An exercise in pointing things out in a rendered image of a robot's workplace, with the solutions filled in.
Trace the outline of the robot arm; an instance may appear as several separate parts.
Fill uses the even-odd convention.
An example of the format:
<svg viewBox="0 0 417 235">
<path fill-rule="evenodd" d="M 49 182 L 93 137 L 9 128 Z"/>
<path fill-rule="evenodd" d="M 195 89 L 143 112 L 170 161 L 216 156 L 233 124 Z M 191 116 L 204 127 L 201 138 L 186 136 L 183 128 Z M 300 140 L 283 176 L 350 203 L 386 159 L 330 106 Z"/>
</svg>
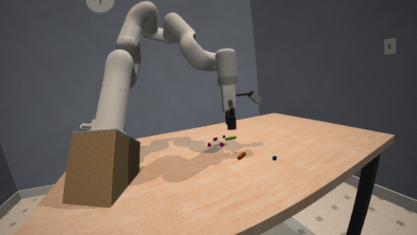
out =
<svg viewBox="0 0 417 235">
<path fill-rule="evenodd" d="M 156 6 L 143 1 L 134 5 L 126 16 L 116 42 L 117 50 L 106 58 L 95 120 L 80 125 L 80 131 L 118 129 L 125 133 L 129 91 L 137 81 L 141 63 L 141 35 L 164 43 L 180 43 L 181 53 L 193 68 L 217 70 L 218 85 L 238 84 L 233 49 L 220 49 L 217 53 L 204 51 L 195 41 L 195 31 L 174 12 L 164 18 L 163 29 L 158 28 Z"/>
</svg>

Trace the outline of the orange rod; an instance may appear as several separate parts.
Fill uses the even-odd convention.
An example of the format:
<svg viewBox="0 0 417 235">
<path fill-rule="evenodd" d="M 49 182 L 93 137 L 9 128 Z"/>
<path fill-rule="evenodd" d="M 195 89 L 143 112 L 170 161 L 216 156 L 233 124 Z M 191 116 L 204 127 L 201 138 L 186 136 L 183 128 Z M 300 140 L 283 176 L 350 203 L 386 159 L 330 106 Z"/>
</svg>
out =
<svg viewBox="0 0 417 235">
<path fill-rule="evenodd" d="M 242 159 L 244 156 L 246 156 L 246 152 L 243 152 L 240 155 L 238 155 L 238 159 Z"/>
</svg>

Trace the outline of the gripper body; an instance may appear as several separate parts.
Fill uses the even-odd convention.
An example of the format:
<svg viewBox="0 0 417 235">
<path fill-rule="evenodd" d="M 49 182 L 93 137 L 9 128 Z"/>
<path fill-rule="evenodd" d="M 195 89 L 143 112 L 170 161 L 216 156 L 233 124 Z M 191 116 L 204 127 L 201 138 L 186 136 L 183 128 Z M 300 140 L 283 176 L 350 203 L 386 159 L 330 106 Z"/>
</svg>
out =
<svg viewBox="0 0 417 235">
<path fill-rule="evenodd" d="M 218 87 L 221 87 L 221 96 L 222 96 L 222 102 L 223 102 L 223 108 L 222 111 L 225 113 L 230 111 L 230 107 L 228 106 L 228 101 L 233 102 L 233 108 L 236 112 L 236 88 L 235 85 L 238 84 L 223 84 L 218 85 Z"/>
</svg>

